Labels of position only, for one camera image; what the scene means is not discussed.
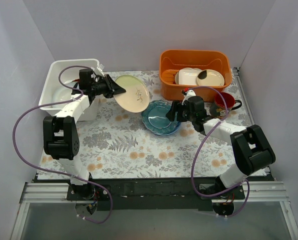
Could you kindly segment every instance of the table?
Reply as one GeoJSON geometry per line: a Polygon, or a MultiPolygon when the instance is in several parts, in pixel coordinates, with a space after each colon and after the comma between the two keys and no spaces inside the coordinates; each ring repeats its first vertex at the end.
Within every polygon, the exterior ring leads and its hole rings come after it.
{"type": "MultiPolygon", "coordinates": [[[[150,100],[163,99],[160,94],[159,71],[107,72],[114,80],[133,75],[143,80],[150,100]]],[[[225,89],[235,99],[243,100],[239,85],[232,74],[232,84],[225,89]]],[[[207,112],[210,103],[205,104],[207,112]]],[[[243,105],[229,113],[228,123],[250,126],[251,118],[243,105]]],[[[80,150],[77,155],[94,179],[115,178],[187,178],[193,158],[205,136],[196,132],[190,122],[169,136],[157,136],[146,129],[140,113],[122,109],[113,98],[100,97],[96,120],[77,122],[80,150]]],[[[195,177],[216,177],[235,162],[232,147],[210,137],[203,146],[195,165],[195,177]]],[[[62,166],[45,153],[40,166],[64,172],[62,166]]],[[[259,170],[254,176],[265,176],[259,170]]],[[[67,179],[67,176],[39,172],[38,180],[67,179]]]]}

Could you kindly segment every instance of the orange dish rack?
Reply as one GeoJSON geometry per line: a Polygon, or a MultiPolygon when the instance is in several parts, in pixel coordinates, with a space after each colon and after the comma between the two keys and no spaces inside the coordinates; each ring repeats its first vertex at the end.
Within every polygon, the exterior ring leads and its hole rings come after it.
{"type": "MultiPolygon", "coordinates": [[[[218,51],[204,50],[167,50],[160,56],[159,77],[161,80],[161,94],[166,100],[183,100],[182,90],[192,88],[190,85],[179,85],[175,82],[176,73],[184,68],[212,69],[222,74],[224,86],[213,86],[222,92],[232,82],[229,60],[226,55],[218,51]]],[[[194,90],[197,96],[205,102],[213,102],[215,91],[207,88],[194,90]]]]}

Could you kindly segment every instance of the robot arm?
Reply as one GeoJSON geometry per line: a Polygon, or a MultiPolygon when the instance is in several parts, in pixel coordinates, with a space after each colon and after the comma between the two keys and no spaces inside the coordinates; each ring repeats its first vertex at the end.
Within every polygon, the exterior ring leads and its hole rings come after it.
{"type": "Polygon", "coordinates": [[[193,90],[183,91],[184,100],[173,101],[166,117],[170,121],[192,122],[204,135],[221,122],[210,136],[232,145],[235,164],[215,180],[210,193],[218,193],[242,182],[249,175],[276,161],[276,156],[260,126],[237,126],[207,115],[204,100],[193,90]]]}
{"type": "MultiPolygon", "coordinates": [[[[95,97],[103,94],[106,98],[125,93],[126,90],[116,84],[109,75],[104,75],[97,69],[94,76],[92,69],[79,71],[79,83],[75,88],[83,91],[83,96],[68,103],[55,116],[46,116],[43,120],[43,147],[46,154],[57,160],[64,170],[72,176],[84,180],[92,179],[91,174],[83,166],[77,154],[79,152],[79,136],[76,122],[94,101],[95,97]]],[[[77,98],[80,92],[73,90],[71,97],[77,98]]],[[[94,186],[80,181],[74,177],[70,179],[74,193],[85,199],[90,199],[94,194],[94,186]]]]}

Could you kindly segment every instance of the red cup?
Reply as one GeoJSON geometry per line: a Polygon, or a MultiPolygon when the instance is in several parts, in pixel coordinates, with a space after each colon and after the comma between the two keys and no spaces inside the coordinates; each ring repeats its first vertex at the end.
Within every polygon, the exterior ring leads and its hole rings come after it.
{"type": "MultiPolygon", "coordinates": [[[[236,110],[243,105],[243,103],[240,100],[236,100],[231,94],[229,94],[227,92],[221,92],[220,94],[224,98],[224,101],[227,105],[228,112],[231,110],[236,110]]],[[[215,118],[223,118],[226,115],[224,101],[219,96],[219,94],[217,94],[214,97],[214,102],[211,104],[211,107],[210,107],[210,115],[211,116],[213,116],[215,118]]]]}

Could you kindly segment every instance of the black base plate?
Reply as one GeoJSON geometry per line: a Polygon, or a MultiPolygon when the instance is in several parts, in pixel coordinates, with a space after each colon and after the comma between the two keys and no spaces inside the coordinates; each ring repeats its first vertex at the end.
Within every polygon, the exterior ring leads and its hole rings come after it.
{"type": "MultiPolygon", "coordinates": [[[[194,192],[190,178],[94,179],[93,181],[110,191],[115,210],[213,210],[212,198],[201,199],[194,192]]],[[[195,178],[196,186],[203,184],[209,187],[214,182],[214,178],[195,178]]],[[[240,192],[240,189],[242,187],[233,190],[235,199],[245,198],[244,192],[240,192]]],[[[96,191],[99,193],[97,211],[108,211],[110,209],[108,194],[98,187],[96,191]]],[[[72,193],[70,186],[67,200],[85,201],[78,194],[72,193]]]]}

